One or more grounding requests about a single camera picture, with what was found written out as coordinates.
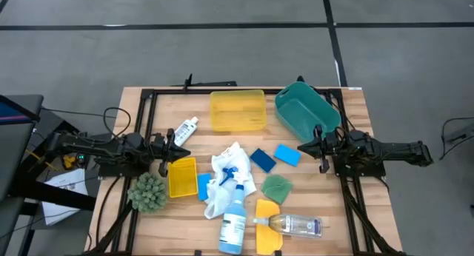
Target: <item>teal plastic bin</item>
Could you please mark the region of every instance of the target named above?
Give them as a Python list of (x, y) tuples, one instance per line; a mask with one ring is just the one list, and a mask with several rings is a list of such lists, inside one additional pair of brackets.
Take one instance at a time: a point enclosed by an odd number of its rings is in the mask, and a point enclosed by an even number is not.
[(304, 82), (295, 82), (275, 97), (276, 117), (302, 143), (314, 139), (320, 124), (323, 137), (341, 123), (341, 116), (315, 90)]

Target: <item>green spiky ball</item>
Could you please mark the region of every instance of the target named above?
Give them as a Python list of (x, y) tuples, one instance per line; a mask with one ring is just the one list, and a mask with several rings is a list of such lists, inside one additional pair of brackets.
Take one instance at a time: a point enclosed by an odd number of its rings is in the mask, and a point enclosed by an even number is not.
[(128, 199), (139, 212), (153, 213), (166, 204), (166, 186), (158, 176), (150, 173), (140, 175), (135, 185), (128, 189)]

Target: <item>small white bottle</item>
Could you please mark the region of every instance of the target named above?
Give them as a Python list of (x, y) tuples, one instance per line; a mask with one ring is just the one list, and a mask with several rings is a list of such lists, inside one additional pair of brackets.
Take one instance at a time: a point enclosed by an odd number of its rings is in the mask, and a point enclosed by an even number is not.
[(181, 126), (175, 131), (175, 144), (181, 146), (190, 136), (193, 134), (196, 129), (196, 123), (198, 123), (198, 118), (193, 117), (191, 120), (185, 120)]

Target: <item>yellow container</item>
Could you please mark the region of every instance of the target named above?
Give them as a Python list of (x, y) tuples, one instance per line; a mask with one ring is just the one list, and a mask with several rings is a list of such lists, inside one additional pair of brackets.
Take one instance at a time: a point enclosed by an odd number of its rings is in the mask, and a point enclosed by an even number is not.
[(267, 124), (263, 90), (216, 91), (210, 94), (214, 131), (258, 130)]
[(182, 158), (168, 166), (168, 189), (170, 198), (198, 194), (196, 159)]

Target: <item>clear plastic bottle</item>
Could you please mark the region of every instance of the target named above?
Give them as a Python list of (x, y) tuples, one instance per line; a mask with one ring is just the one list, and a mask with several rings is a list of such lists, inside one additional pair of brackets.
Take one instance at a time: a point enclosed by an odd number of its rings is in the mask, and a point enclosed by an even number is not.
[(254, 223), (269, 226), (283, 235), (295, 235), (306, 238), (322, 236), (322, 220), (303, 215), (272, 215), (269, 218), (254, 218)]

